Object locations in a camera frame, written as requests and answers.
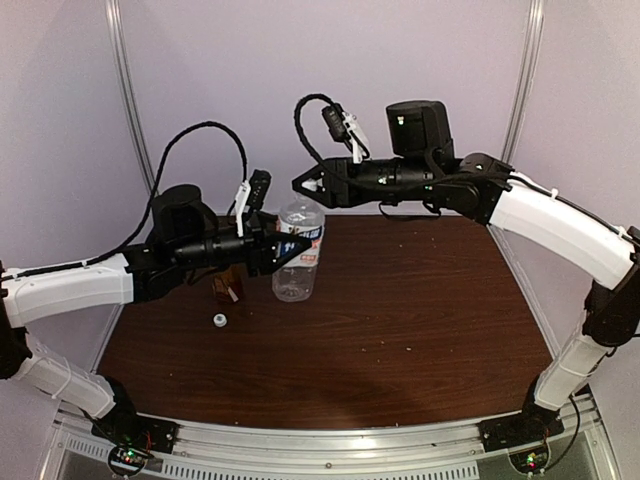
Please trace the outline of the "white water bottle cap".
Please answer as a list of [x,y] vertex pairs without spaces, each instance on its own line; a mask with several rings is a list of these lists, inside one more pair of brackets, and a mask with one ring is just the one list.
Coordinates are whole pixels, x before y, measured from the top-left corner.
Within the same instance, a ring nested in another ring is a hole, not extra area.
[[302,187],[306,190],[316,192],[321,188],[321,185],[316,180],[306,180],[302,183]]

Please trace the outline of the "clear water bottle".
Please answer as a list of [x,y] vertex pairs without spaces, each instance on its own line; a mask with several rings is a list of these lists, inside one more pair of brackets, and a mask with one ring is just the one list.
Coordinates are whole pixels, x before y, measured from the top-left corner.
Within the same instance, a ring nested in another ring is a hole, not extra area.
[[294,257],[272,275],[272,291],[283,302],[301,302],[310,298],[325,234],[325,214],[313,200],[296,195],[278,214],[277,230],[307,238],[311,247]]

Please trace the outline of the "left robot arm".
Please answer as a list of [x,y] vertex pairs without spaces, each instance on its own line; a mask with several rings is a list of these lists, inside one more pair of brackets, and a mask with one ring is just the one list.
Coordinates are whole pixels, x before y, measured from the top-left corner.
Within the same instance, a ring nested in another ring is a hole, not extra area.
[[35,388],[102,419],[123,444],[137,442],[144,424],[114,382],[91,374],[30,338],[28,323],[101,305],[160,299],[190,272],[242,264],[251,276],[269,275],[308,250],[304,236],[278,231],[260,211],[266,189],[242,183],[232,226],[222,227],[192,184],[169,188],[151,202],[153,228],[142,244],[119,247],[104,260],[84,260],[1,276],[1,376]]

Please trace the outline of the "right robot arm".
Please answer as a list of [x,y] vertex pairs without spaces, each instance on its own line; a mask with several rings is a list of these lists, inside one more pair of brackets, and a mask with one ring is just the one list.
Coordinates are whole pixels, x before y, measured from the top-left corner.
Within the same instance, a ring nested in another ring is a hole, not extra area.
[[639,232],[616,227],[535,183],[510,165],[454,152],[443,103],[389,105],[393,157],[375,160],[355,117],[331,99],[323,119],[347,157],[317,157],[294,179],[295,192],[330,208],[418,201],[433,214],[454,211],[477,224],[524,237],[588,273],[585,317],[532,382],[520,413],[506,419],[519,440],[535,440],[600,362],[635,337],[639,325]]

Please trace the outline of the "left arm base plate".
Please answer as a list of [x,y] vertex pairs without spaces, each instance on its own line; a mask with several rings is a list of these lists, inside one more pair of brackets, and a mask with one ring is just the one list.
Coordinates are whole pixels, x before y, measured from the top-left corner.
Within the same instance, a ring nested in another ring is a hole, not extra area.
[[179,425],[176,422],[137,415],[132,422],[117,424],[114,420],[94,419],[91,433],[108,440],[107,467],[119,478],[131,478],[145,469],[159,467],[158,454],[171,454]]

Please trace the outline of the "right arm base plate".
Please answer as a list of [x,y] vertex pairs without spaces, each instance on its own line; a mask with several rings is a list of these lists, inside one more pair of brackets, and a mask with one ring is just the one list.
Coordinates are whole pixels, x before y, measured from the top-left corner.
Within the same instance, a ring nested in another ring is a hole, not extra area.
[[483,420],[477,427],[486,453],[506,450],[513,469],[529,477],[550,465],[549,440],[564,432],[559,419],[545,424],[522,413]]

